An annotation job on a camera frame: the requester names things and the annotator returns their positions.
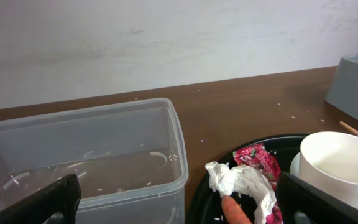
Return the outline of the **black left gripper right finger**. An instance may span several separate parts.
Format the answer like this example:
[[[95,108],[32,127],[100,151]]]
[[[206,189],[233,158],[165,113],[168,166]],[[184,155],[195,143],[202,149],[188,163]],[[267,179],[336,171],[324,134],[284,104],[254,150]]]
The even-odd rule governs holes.
[[[358,224],[358,209],[281,172],[275,190],[284,223]]]

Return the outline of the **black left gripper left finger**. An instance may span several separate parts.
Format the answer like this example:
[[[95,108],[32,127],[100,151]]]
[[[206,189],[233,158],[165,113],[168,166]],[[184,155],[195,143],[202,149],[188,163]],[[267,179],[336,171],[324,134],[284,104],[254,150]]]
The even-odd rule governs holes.
[[[0,211],[0,224],[74,224],[81,200],[75,174],[68,174]]]

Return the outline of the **white plate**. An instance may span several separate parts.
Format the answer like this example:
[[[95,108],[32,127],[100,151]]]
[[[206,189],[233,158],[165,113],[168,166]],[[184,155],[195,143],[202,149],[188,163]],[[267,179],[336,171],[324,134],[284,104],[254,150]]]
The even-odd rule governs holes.
[[[298,153],[292,160],[290,164],[290,174],[295,177],[299,177],[300,171],[300,153]]]

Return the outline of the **white tissue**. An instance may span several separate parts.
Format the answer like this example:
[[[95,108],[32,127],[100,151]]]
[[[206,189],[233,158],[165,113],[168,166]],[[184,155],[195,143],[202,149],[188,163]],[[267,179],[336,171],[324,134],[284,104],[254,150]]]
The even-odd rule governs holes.
[[[237,192],[253,198],[257,203],[255,222],[266,224],[277,199],[272,186],[261,172],[246,165],[230,168],[228,164],[216,161],[204,167],[209,173],[209,186],[214,192],[219,192],[222,197]]]

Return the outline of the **red snack wrapper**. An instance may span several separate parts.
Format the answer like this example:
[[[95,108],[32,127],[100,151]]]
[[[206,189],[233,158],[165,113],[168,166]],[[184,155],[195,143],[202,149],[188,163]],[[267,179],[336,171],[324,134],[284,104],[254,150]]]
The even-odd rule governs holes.
[[[251,166],[264,175],[275,191],[281,169],[276,158],[265,149],[262,143],[243,147],[233,153],[233,158],[237,164]],[[281,211],[276,202],[272,214],[267,217],[266,223],[283,223]]]

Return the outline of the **orange carrot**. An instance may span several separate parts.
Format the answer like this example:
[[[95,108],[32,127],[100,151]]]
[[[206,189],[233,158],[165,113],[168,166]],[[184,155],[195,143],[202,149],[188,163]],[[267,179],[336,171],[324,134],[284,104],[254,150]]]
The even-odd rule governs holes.
[[[221,207],[229,224],[252,224],[239,204],[232,197],[224,195],[221,200]]]

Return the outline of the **wooden chopstick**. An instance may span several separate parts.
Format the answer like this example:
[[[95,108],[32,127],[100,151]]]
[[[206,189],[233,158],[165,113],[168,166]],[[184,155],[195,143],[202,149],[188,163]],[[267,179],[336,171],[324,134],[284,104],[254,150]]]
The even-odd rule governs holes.
[[[346,128],[348,131],[350,131],[352,134],[355,134],[356,136],[358,136],[358,130],[356,130],[355,128],[349,126],[348,124],[346,124],[345,122],[343,121],[340,121],[339,124]]]

